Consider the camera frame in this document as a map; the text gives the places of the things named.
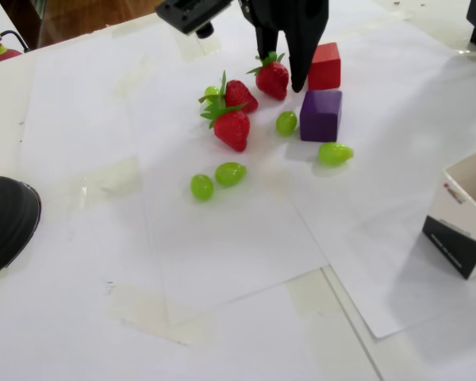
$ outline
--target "purple block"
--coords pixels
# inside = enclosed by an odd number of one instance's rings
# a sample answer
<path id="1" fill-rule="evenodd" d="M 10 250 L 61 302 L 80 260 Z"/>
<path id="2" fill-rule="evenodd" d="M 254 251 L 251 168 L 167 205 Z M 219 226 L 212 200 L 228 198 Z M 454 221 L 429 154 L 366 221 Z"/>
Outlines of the purple block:
<path id="1" fill-rule="evenodd" d="M 304 141 L 336 141 L 339 132 L 342 91 L 308 90 L 300 112 Z"/>

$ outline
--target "plastic grape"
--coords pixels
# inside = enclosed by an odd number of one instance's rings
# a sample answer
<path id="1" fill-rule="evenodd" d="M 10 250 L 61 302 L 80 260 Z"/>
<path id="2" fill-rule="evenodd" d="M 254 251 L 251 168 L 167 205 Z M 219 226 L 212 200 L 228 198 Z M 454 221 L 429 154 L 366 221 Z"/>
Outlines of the plastic grape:
<path id="1" fill-rule="evenodd" d="M 198 200 L 208 200 L 213 194 L 213 182 L 207 175 L 197 174 L 190 181 L 190 190 Z"/>
<path id="2" fill-rule="evenodd" d="M 296 129 L 296 124 L 298 119 L 296 114 L 293 111 L 284 111 L 277 119 L 277 132 L 283 137 L 288 137 L 292 135 L 294 129 Z"/>
<path id="3" fill-rule="evenodd" d="M 219 95 L 220 93 L 221 93 L 221 91 L 218 89 L 218 87 L 215 87 L 215 86 L 206 87 L 206 90 L 205 90 L 205 96 L 206 97 L 208 95 Z M 210 104 L 212 102 L 209 99 L 206 99 L 206 101 L 208 102 L 208 104 Z"/>
<path id="4" fill-rule="evenodd" d="M 319 147 L 319 160 L 327 165 L 341 165 L 355 155 L 352 148 L 341 143 L 324 143 Z"/>
<path id="5" fill-rule="evenodd" d="M 224 163 L 215 171 L 215 179 L 221 185 L 230 187 L 237 184 L 247 173 L 247 168 L 238 163 Z"/>

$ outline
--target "plastic strawberry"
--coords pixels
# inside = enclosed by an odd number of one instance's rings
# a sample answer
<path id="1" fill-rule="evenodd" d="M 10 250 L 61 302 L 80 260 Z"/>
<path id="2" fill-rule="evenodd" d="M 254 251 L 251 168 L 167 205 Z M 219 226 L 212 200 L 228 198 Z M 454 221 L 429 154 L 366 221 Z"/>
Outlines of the plastic strawberry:
<path id="1" fill-rule="evenodd" d="M 222 75 L 222 87 L 220 90 L 215 91 L 215 93 L 216 94 L 206 94 L 205 92 L 204 98 L 208 103 L 214 102 L 218 97 L 223 97 L 226 107 L 244 105 L 242 111 L 245 113 L 251 113 L 257 110 L 258 102 L 244 83 L 236 80 L 226 83 L 225 71 Z"/>
<path id="2" fill-rule="evenodd" d="M 245 113 L 256 111 L 258 107 L 257 100 L 241 81 L 229 81 L 225 87 L 225 105 L 233 107 L 245 105 L 242 109 Z"/>
<path id="3" fill-rule="evenodd" d="M 255 84 L 265 94 L 272 98 L 283 101 L 287 95 L 287 85 L 289 83 L 289 72 L 280 63 L 284 53 L 277 57 L 276 52 L 269 52 L 268 57 L 261 60 L 259 56 L 255 58 L 263 63 L 263 66 L 250 70 L 247 74 L 255 74 Z"/>
<path id="4" fill-rule="evenodd" d="M 224 85 L 225 80 L 222 83 L 221 94 Z M 206 99 L 207 97 L 200 98 L 199 102 L 203 103 Z M 242 110 L 244 107 L 245 105 L 226 107 L 223 97 L 216 96 L 201 114 L 202 117 L 211 120 L 209 127 L 213 128 L 215 136 L 238 152 L 243 152 L 247 147 L 247 137 L 251 128 L 248 116 Z"/>

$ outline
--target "toy fruit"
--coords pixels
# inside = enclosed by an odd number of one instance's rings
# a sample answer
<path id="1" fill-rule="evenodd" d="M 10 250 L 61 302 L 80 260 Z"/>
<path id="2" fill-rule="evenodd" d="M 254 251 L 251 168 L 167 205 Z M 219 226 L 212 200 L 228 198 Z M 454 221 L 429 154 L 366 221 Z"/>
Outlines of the toy fruit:
<path id="1" fill-rule="evenodd" d="M 254 73 L 255 84 L 263 93 L 270 95 L 272 98 L 283 101 L 287 95 L 287 84 L 289 83 L 289 72 L 286 67 L 280 63 L 284 53 L 277 57 L 276 52 L 268 53 L 268 57 L 260 60 L 263 66 L 250 70 Z"/>
<path id="2" fill-rule="evenodd" d="M 225 72 L 222 79 L 221 95 L 225 88 Z M 229 147 L 235 151 L 243 152 L 247 147 L 247 136 L 251 128 L 248 116 L 241 109 L 245 105 L 225 107 L 224 99 L 221 95 L 215 96 L 210 105 L 205 108 L 202 117 L 211 120 L 210 128 L 213 128 L 215 136 L 224 141 Z M 208 97 L 199 99 L 203 103 Z"/>
<path id="3" fill-rule="evenodd" d="M 225 70 L 222 75 L 222 86 L 220 90 L 209 90 L 208 87 L 205 91 L 205 96 L 201 99 L 205 99 L 209 104 L 215 101 L 221 101 L 222 105 L 226 107 L 242 106 L 242 111 L 245 113 L 251 113 L 258 107 L 257 100 L 252 96 L 248 88 L 240 81 L 229 81 L 226 84 Z"/>
<path id="4" fill-rule="evenodd" d="M 215 136 L 235 151 L 243 152 L 247 147 L 247 136 L 251 123 L 243 111 L 230 111 L 221 115 L 216 119 L 213 127 Z"/>
<path id="5" fill-rule="evenodd" d="M 217 86 L 208 86 L 206 87 L 205 90 L 205 96 L 207 97 L 208 95 L 219 95 L 221 92 L 219 91 L 219 88 Z M 211 99 L 206 99 L 206 102 L 210 104 L 212 101 Z"/>
<path id="6" fill-rule="evenodd" d="M 247 173 L 247 168 L 238 163 L 224 163 L 215 171 L 215 179 L 221 185 L 230 187 L 240 182 Z"/>
<path id="7" fill-rule="evenodd" d="M 190 181 L 190 190 L 195 198 L 206 201 L 213 194 L 213 182 L 207 175 L 197 174 Z"/>
<path id="8" fill-rule="evenodd" d="M 298 119 L 293 111 L 284 111 L 277 119 L 278 135 L 282 135 L 283 137 L 292 135 L 297 123 Z"/>
<path id="9" fill-rule="evenodd" d="M 341 165 L 354 155 L 352 148 L 341 143 L 329 142 L 319 147 L 319 161 L 327 165 Z"/>
<path id="10" fill-rule="evenodd" d="M 248 88 L 240 81 L 229 81 L 225 88 L 225 105 L 233 107 L 245 105 L 242 111 L 251 113 L 257 110 L 258 103 Z"/>

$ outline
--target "red cube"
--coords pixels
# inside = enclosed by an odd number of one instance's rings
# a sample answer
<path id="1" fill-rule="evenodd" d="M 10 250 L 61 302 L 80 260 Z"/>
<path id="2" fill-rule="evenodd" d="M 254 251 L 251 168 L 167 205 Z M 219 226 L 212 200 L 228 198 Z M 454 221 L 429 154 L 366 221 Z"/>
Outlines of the red cube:
<path id="1" fill-rule="evenodd" d="M 335 42 L 319 45 L 309 70 L 309 90 L 340 87 L 340 54 Z"/>

